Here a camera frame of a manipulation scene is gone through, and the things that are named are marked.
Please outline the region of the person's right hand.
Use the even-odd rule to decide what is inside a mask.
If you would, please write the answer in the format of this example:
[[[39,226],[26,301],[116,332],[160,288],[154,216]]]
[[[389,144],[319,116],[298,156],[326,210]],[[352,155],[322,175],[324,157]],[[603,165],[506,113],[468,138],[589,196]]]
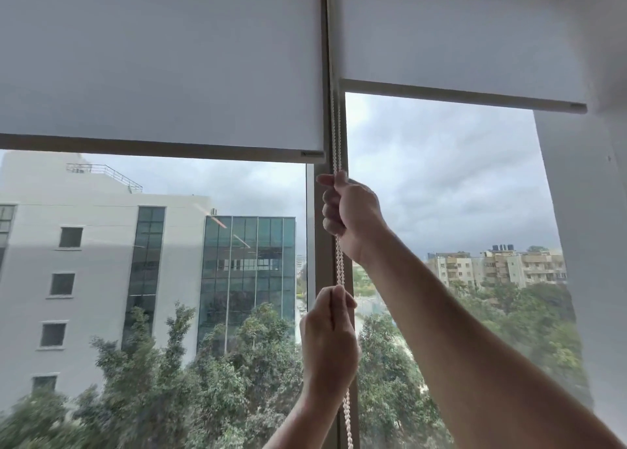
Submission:
[[[322,185],[323,228],[338,240],[344,254],[369,271],[391,231],[376,194],[366,185],[351,180],[354,185],[344,191]]]

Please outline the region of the white multistorey building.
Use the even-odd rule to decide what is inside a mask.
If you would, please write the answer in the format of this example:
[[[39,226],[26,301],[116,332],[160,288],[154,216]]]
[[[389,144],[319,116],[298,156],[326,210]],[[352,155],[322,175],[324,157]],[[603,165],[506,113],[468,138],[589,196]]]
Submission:
[[[0,152],[0,412],[41,384],[102,385],[91,340],[118,345],[141,307],[156,344],[176,303],[196,351],[207,196],[148,194],[79,153]]]

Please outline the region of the glass facade building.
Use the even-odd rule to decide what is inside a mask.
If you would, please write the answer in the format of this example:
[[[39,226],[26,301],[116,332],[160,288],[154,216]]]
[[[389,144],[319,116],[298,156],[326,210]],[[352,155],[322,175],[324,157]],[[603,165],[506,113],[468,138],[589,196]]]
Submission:
[[[197,348],[216,326],[223,326],[213,350],[231,350],[239,327],[265,303],[295,333],[296,224],[295,217],[206,218]]]

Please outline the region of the wide white roller blind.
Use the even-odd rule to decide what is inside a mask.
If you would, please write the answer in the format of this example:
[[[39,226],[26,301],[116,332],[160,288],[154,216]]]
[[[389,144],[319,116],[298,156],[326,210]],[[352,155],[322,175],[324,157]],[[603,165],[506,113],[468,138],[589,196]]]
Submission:
[[[323,0],[0,0],[0,149],[325,162]]]

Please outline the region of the beige window frame mullion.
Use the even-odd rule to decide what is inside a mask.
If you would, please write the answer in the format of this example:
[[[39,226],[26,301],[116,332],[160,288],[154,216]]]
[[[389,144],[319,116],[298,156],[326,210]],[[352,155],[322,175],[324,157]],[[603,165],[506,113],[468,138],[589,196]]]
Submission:
[[[322,65],[323,161],[307,165],[307,308],[312,309],[319,291],[326,286],[350,283],[351,261],[342,255],[339,243],[323,228],[319,174],[347,168],[346,96],[340,85],[340,39],[338,0],[320,0],[320,43]]]

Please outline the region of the person's left hand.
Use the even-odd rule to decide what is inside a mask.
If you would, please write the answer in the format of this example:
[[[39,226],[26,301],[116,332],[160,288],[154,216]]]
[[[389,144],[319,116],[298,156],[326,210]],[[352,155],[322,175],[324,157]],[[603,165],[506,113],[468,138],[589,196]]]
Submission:
[[[325,287],[301,320],[303,391],[339,394],[354,381],[361,351],[351,323],[337,323],[337,287]]]

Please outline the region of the narrow white roller blind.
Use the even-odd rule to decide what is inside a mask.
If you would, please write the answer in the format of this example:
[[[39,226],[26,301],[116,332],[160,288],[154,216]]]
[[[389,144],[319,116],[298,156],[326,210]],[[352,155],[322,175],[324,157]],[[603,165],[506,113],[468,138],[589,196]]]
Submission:
[[[556,0],[334,0],[343,91],[585,114]]]

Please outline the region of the person's left forearm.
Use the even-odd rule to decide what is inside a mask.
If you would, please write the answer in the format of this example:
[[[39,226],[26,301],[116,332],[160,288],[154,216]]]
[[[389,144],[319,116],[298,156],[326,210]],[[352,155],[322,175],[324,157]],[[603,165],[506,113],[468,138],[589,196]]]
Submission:
[[[344,395],[303,391],[263,449],[322,449]]]

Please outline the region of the person's right forearm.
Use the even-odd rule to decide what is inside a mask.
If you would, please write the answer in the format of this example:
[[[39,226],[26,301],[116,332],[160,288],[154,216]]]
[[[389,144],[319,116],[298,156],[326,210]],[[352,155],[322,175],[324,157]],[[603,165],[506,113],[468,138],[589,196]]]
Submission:
[[[627,449],[464,309],[380,220],[349,251],[380,292],[459,449]]]

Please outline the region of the distant beige apartment buildings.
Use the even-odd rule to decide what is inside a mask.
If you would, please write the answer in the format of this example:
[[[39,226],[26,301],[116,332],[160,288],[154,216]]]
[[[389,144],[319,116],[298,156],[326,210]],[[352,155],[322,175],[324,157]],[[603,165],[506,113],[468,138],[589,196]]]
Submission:
[[[476,256],[466,251],[429,253],[426,264],[447,288],[457,291],[568,284],[562,250],[543,246],[517,250],[513,245],[494,245]]]

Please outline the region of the green trees outside window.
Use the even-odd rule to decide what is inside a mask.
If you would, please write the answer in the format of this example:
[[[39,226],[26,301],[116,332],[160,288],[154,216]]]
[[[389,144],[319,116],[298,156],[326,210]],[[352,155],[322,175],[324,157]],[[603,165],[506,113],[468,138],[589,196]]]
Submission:
[[[571,296],[563,285],[467,289],[458,301],[520,350],[588,408],[594,403],[583,368]],[[200,353],[183,362],[192,310],[176,307],[169,341],[158,349],[146,330],[131,349],[92,340],[104,384],[74,398],[37,383],[9,413],[0,413],[0,449],[262,449],[302,390],[302,353],[287,321],[268,305],[234,330],[224,351],[221,325],[201,337]],[[361,449],[453,449],[407,344],[388,312],[356,324],[362,358],[357,373]]]

